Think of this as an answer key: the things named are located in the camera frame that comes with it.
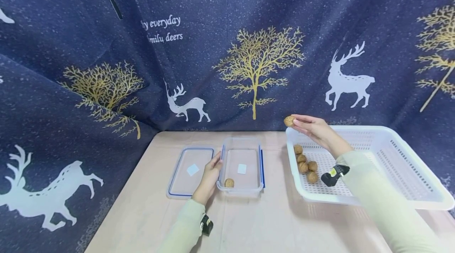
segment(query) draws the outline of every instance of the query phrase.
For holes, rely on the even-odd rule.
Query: beige tabletop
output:
[[[259,199],[227,198],[216,191],[207,205],[213,230],[192,252],[390,252],[362,208],[302,199],[295,190],[284,132],[165,131],[150,143],[86,253],[155,252],[185,204],[166,197],[180,152],[187,145],[220,150],[227,137],[261,141],[266,189]],[[419,213],[441,243],[455,248],[455,222],[448,212]]]

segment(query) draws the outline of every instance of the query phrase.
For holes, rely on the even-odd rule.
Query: blue fabric backdrop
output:
[[[0,0],[0,248],[83,252],[159,131],[291,113],[391,127],[455,193],[454,31],[455,0]]]

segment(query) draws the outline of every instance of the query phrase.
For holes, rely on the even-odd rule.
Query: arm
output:
[[[202,234],[201,220],[205,206],[190,199],[183,206],[176,223],[171,228],[158,253],[188,253]]]
[[[433,230],[362,152],[343,154],[337,163],[350,167],[342,180],[360,200],[392,252],[444,252]]]
[[[201,221],[205,215],[205,205],[215,191],[215,183],[222,167],[220,158],[221,153],[218,152],[205,166],[199,186],[183,206],[158,253],[188,253],[197,243],[202,235]]]
[[[342,180],[357,197],[394,253],[445,252],[434,232],[406,198],[362,152],[342,139],[323,119],[292,115],[293,128],[327,149],[350,171]]]

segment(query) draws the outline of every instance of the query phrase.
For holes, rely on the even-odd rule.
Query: deer print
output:
[[[186,113],[186,110],[188,110],[188,109],[197,109],[198,112],[199,112],[199,122],[202,121],[202,118],[204,118],[204,116],[207,117],[207,122],[210,122],[209,114],[207,114],[203,110],[204,104],[205,104],[204,100],[202,100],[201,98],[195,97],[192,100],[190,100],[188,103],[186,103],[185,105],[177,106],[176,103],[175,103],[175,101],[177,100],[177,97],[186,93],[186,91],[183,91],[183,85],[180,84],[180,87],[177,86],[177,90],[179,92],[176,92],[175,89],[174,89],[174,95],[170,95],[170,93],[169,93],[169,91],[167,89],[167,83],[166,82],[164,82],[164,85],[166,87],[167,103],[169,104],[169,108],[171,109],[171,111],[176,113],[176,115],[175,115],[176,117],[180,117],[180,116],[185,115],[185,117],[186,117],[185,121],[188,122],[188,114]]]
[[[329,84],[332,88],[326,92],[325,94],[325,101],[332,105],[332,100],[330,100],[330,95],[335,93],[335,100],[333,101],[333,108],[332,111],[336,110],[338,99],[342,93],[357,93],[357,101],[351,106],[354,108],[360,100],[365,98],[365,104],[363,104],[362,108],[368,106],[369,94],[366,92],[368,86],[374,82],[374,77],[370,77],[367,75],[358,75],[358,76],[351,76],[351,75],[344,75],[341,72],[341,66],[346,64],[348,59],[356,58],[357,56],[362,55],[365,53],[363,47],[365,46],[365,41],[361,47],[357,44],[355,47],[354,53],[352,49],[349,50],[347,56],[343,54],[339,61],[336,61],[336,56],[338,50],[336,50],[335,54],[332,58],[332,64],[330,64],[330,71],[329,71]]]
[[[103,180],[94,174],[84,175],[81,169],[81,161],[74,161],[70,165],[60,171],[59,176],[51,182],[51,184],[42,191],[27,191],[26,179],[23,176],[24,169],[30,164],[31,152],[26,157],[26,152],[20,146],[15,145],[20,155],[10,154],[9,159],[16,160],[18,167],[11,164],[6,166],[14,173],[14,178],[6,176],[5,178],[11,183],[11,190],[5,195],[0,195],[0,206],[7,205],[9,211],[17,210],[23,217],[36,217],[44,215],[43,229],[54,231],[64,226],[66,223],[60,221],[58,224],[51,223],[51,218],[55,213],[71,221],[74,225],[77,219],[73,217],[68,208],[65,206],[65,201],[71,197],[81,185],[86,185],[90,188],[93,198],[95,192],[93,190],[92,179],[100,182],[103,186]]]
[[[1,19],[3,22],[5,22],[5,23],[9,23],[9,24],[13,24],[13,23],[14,23],[14,20],[11,19],[11,18],[9,18],[9,17],[7,17],[7,16],[3,13],[3,11],[1,10],[1,8],[0,8],[0,19]]]

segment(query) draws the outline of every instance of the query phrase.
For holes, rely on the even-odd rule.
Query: light green sleeve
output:
[[[192,199],[188,200],[158,253],[189,253],[202,235],[201,221],[204,215],[203,205]]]
[[[350,167],[342,180],[360,200],[393,253],[446,252],[428,224],[362,152],[341,155],[337,164]]]

